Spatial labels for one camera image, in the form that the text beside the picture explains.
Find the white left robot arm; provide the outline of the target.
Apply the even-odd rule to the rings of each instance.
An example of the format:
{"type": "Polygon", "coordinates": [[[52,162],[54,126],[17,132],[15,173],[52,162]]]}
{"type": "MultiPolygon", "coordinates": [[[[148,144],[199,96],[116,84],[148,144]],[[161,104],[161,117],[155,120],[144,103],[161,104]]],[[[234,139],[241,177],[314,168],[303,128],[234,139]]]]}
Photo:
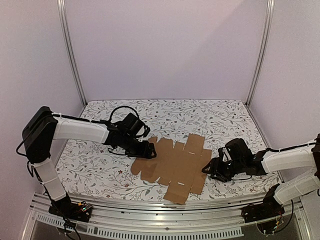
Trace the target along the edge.
{"type": "Polygon", "coordinates": [[[137,112],[129,113],[123,120],[112,122],[92,120],[54,113],[48,106],[42,106],[22,131],[24,155],[34,167],[47,194],[55,201],[55,209],[63,216],[74,213],[74,205],[66,200],[67,192],[61,183],[51,160],[54,140],[80,140],[110,146],[110,152],[117,148],[124,155],[133,158],[152,159],[157,156],[155,145],[147,140],[140,141],[150,128],[139,118],[137,112]]]}

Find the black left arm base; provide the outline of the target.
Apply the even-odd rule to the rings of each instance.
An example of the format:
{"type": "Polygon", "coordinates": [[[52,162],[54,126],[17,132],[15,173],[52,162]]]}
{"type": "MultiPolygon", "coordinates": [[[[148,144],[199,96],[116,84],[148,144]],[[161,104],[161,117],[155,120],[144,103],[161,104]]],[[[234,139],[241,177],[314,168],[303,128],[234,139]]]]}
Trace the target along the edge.
{"type": "Polygon", "coordinates": [[[92,215],[93,205],[81,201],[74,203],[67,196],[58,201],[52,201],[48,212],[52,215],[88,223],[92,215]]]}

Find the brown cardboard box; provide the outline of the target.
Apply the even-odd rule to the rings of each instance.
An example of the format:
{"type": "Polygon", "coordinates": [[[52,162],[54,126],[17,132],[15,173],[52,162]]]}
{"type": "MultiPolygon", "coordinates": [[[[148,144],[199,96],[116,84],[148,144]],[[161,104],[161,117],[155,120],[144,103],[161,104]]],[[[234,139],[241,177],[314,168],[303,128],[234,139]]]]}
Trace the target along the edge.
{"type": "Polygon", "coordinates": [[[186,143],[172,139],[151,137],[157,156],[152,159],[136,158],[131,165],[133,175],[149,183],[167,186],[164,199],[184,205],[189,194],[200,195],[206,174],[202,172],[211,160],[212,150],[205,149],[205,137],[190,133],[186,143]]]}

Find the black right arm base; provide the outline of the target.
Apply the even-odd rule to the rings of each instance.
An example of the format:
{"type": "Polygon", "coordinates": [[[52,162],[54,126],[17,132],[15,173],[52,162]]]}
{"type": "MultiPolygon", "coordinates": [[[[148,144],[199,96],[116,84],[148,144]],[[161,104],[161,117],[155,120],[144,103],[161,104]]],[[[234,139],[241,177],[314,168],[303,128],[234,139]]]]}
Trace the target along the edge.
{"type": "Polygon", "coordinates": [[[283,205],[279,204],[274,198],[275,191],[279,186],[279,183],[272,186],[264,196],[262,203],[249,204],[241,208],[241,216],[246,223],[276,217],[285,213],[283,205]]]}

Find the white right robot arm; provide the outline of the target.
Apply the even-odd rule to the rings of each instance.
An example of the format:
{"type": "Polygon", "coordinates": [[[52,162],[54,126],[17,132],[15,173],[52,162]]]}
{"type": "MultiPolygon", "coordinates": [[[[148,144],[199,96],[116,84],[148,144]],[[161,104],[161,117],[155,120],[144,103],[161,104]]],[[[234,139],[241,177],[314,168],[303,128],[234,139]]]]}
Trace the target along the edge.
{"type": "Polygon", "coordinates": [[[202,168],[211,179],[226,183],[237,174],[265,176],[270,173],[303,169],[294,179],[272,186],[259,206],[262,218],[269,218],[279,206],[305,196],[320,187],[320,138],[286,148],[266,148],[252,153],[242,138],[235,138],[218,149],[218,156],[202,168]]]}

